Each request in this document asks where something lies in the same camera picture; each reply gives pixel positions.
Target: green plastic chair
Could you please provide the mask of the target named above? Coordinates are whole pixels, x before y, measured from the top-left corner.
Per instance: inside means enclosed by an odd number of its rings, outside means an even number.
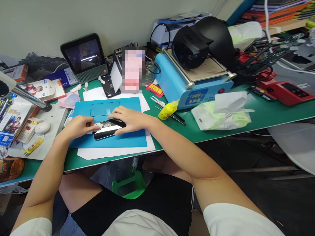
[[[126,194],[123,198],[126,199],[136,199],[145,191],[145,182],[142,178],[142,174],[140,171],[136,170],[135,175],[130,177],[129,179],[123,180],[117,183],[117,180],[112,182],[113,193],[117,194],[118,189],[126,184],[131,183],[132,181],[136,182],[137,189],[131,193]]]

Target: hand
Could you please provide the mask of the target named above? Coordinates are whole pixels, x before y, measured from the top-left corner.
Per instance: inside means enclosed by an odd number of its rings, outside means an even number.
[[[99,127],[94,125],[94,118],[89,116],[76,116],[58,134],[59,137],[71,141],[91,131],[97,131]]]
[[[125,128],[121,128],[115,132],[116,136],[148,128],[152,123],[158,120],[156,117],[123,106],[115,108],[113,113],[107,118],[120,119],[126,123],[127,126]]]

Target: white wall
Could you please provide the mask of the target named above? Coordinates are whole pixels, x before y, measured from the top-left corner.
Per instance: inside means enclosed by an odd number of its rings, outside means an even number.
[[[129,42],[145,45],[153,22],[191,10],[211,12],[217,0],[4,0],[0,3],[0,54],[60,56],[62,43],[97,33],[105,55]],[[243,0],[228,0],[227,20]]]

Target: black shorts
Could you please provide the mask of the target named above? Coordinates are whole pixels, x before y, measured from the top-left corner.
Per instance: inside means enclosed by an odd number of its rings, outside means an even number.
[[[138,209],[162,219],[178,236],[187,236],[193,198],[191,183],[172,175],[155,173],[138,198],[125,199],[104,188],[71,216],[87,236],[101,236],[120,214]]]

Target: blue silicone mat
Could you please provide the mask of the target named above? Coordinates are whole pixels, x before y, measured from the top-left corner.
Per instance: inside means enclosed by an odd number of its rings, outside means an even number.
[[[73,117],[78,115],[93,116],[95,122],[102,122],[108,120],[107,116],[120,105],[141,112],[139,98],[133,97],[77,102],[75,104]],[[144,129],[119,136],[110,136],[100,140],[94,140],[92,134],[86,134],[72,140],[70,143],[71,148],[134,148],[146,146],[147,141]]]

